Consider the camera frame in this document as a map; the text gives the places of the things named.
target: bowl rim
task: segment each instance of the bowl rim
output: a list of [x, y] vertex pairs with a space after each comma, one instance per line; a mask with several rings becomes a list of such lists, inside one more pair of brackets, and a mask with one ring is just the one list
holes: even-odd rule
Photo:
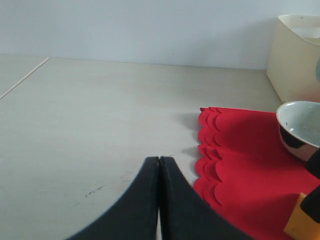
[[285, 103], [283, 103], [281, 106], [279, 106], [278, 109], [276, 110], [276, 113], [275, 113], [276, 119], [277, 119], [279, 125], [280, 125], [287, 133], [289, 133], [291, 136], [295, 137], [296, 139], [300, 140], [301, 142], [303, 142], [303, 143], [305, 143], [305, 144], [311, 145], [311, 146], [319, 149], [320, 146], [315, 145], [315, 144], [313, 144], [313, 143], [311, 143], [311, 142], [309, 142], [309, 141], [307, 141], [307, 140], [299, 137], [298, 135], [296, 135], [296, 134], [288, 131], [287, 128], [280, 122], [280, 119], [279, 119], [279, 113], [280, 113], [280, 111], [281, 111], [282, 109], [284, 109], [288, 104], [296, 104], [296, 103], [312, 103], [312, 104], [316, 104], [316, 105], [319, 104], [319, 105], [320, 105], [319, 102], [315, 102], [315, 101], [289, 101], [289, 102], [285, 102]]

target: scratch mark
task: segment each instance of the scratch mark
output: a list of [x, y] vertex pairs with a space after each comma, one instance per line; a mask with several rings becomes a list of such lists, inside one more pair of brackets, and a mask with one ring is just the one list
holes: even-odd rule
[[96, 190], [93, 190], [89, 192], [88, 194], [84, 195], [86, 198], [89, 197], [89, 195], [94, 194], [96, 191], [99, 191], [100, 189], [104, 188], [106, 185], [103, 185], [101, 187], [98, 187]]

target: white wall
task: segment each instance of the white wall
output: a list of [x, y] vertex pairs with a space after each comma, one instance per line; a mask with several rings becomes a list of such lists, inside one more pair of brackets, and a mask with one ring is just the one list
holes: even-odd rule
[[0, 54], [265, 69], [276, 16], [319, 0], [0, 0]]

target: beige container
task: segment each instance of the beige container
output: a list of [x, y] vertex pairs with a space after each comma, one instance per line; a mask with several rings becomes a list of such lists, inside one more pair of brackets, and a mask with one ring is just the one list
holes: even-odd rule
[[320, 16], [278, 17], [266, 73], [284, 103], [320, 103]]

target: metallic bowl exterior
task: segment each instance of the metallic bowl exterior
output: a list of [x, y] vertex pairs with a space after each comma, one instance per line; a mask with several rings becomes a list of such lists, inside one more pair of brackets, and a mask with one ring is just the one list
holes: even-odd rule
[[307, 162], [309, 158], [318, 150], [310, 144], [307, 144], [285, 130], [279, 124], [279, 135], [283, 146], [297, 158]]

